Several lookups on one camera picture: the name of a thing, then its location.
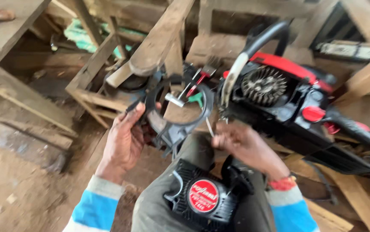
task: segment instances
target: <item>red bracelet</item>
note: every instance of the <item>red bracelet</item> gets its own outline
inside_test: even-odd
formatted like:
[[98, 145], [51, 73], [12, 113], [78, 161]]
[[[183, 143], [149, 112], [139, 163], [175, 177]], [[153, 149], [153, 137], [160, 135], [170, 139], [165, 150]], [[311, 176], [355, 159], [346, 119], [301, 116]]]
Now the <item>red bracelet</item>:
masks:
[[268, 182], [268, 185], [274, 190], [288, 191], [291, 188], [297, 186], [295, 180], [296, 180], [295, 176], [288, 176], [278, 181], [270, 181]]

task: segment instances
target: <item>red circular label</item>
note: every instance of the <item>red circular label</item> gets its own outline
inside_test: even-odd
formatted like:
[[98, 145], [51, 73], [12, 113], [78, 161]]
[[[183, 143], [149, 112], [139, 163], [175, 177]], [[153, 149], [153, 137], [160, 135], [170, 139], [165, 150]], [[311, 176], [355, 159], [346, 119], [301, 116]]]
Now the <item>red circular label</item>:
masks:
[[219, 200], [218, 189], [208, 180], [198, 180], [189, 190], [189, 202], [199, 212], [209, 212]]

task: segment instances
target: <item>gray pants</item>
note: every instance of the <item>gray pants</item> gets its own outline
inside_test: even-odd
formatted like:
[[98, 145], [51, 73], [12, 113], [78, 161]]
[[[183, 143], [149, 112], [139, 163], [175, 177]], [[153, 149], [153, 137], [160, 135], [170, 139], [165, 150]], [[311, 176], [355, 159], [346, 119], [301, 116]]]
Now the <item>gray pants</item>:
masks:
[[[179, 158], [208, 171], [214, 162], [214, 152], [203, 135], [189, 135], [177, 158], [138, 197], [133, 209], [132, 232], [194, 232], [173, 217], [173, 212], [163, 197], [164, 193], [173, 190], [172, 183], [176, 179], [172, 172]], [[250, 181], [255, 194], [245, 197], [239, 203], [234, 218], [236, 231], [270, 232], [270, 208], [265, 197], [263, 175], [251, 170]]]

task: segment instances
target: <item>sleeve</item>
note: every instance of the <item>sleeve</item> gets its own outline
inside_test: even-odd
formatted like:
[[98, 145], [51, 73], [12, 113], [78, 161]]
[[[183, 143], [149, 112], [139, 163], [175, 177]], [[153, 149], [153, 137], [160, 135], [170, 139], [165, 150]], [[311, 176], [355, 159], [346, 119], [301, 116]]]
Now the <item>sleeve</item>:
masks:
[[287, 191], [266, 193], [277, 232], [319, 232], [297, 185]]
[[93, 175], [63, 232], [110, 231], [123, 192], [124, 187]]

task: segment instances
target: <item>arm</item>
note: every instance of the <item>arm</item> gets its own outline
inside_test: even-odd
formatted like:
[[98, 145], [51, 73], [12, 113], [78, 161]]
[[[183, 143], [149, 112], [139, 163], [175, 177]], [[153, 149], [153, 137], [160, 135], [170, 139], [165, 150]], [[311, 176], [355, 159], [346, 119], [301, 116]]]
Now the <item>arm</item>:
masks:
[[245, 164], [268, 177], [266, 192], [278, 232], [318, 232], [295, 177], [280, 157], [251, 127], [237, 124], [217, 124], [212, 146], [227, 150]]
[[102, 160], [75, 206], [64, 232], [110, 231], [124, 187], [126, 171], [133, 168], [145, 144], [142, 129], [135, 125], [144, 104], [117, 117], [109, 131]]

